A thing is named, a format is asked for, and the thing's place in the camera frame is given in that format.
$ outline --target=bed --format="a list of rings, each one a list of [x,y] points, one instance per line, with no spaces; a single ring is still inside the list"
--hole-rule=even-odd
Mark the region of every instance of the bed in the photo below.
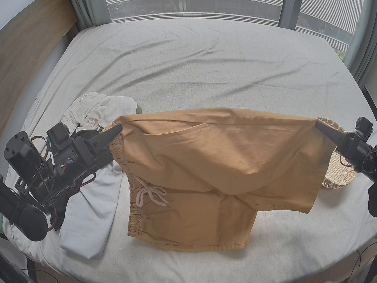
[[[376,125],[360,89],[322,38],[247,22],[215,19],[129,21],[74,37],[24,123],[44,135],[90,91],[130,96],[143,113],[232,107],[327,117],[354,130]],[[376,133],[370,144],[377,143]],[[322,188],[309,214],[259,212],[244,250],[164,251],[127,236],[124,175],[103,256],[84,260],[60,248],[59,232],[31,242],[5,221],[5,234],[28,257],[85,282],[292,282],[323,271],[370,242],[377,219],[367,209],[371,182]],[[16,176],[9,169],[6,184]]]

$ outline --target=building exterior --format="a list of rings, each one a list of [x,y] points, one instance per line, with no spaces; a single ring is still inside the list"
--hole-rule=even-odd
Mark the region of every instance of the building exterior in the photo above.
[[[113,22],[149,18],[221,18],[277,26],[283,0],[106,0]],[[302,0],[296,30],[345,52],[364,0]]]

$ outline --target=headboard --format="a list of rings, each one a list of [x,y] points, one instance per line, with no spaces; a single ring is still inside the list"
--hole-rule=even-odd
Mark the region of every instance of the headboard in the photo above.
[[[22,89],[76,22],[70,0],[35,0],[0,30],[0,135]]]

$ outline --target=woven basket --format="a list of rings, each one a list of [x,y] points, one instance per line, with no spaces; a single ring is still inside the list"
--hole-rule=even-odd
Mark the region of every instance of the woven basket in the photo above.
[[[340,132],[344,132],[344,129],[326,117],[318,117],[318,119],[324,121],[334,129],[337,129]],[[339,161],[340,155],[337,152],[333,152],[331,155],[329,167],[327,169],[326,177],[322,182],[324,187],[330,189],[339,189],[343,186],[348,185],[356,176],[356,172],[353,167],[345,167]],[[342,158],[344,164],[349,164],[344,158]]]

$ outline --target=curtain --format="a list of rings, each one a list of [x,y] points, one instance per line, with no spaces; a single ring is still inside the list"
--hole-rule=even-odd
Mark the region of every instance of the curtain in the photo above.
[[[361,89],[375,66],[377,50],[377,0],[364,0],[361,17],[343,62]]]
[[[71,0],[78,18],[78,30],[111,23],[106,0]]]

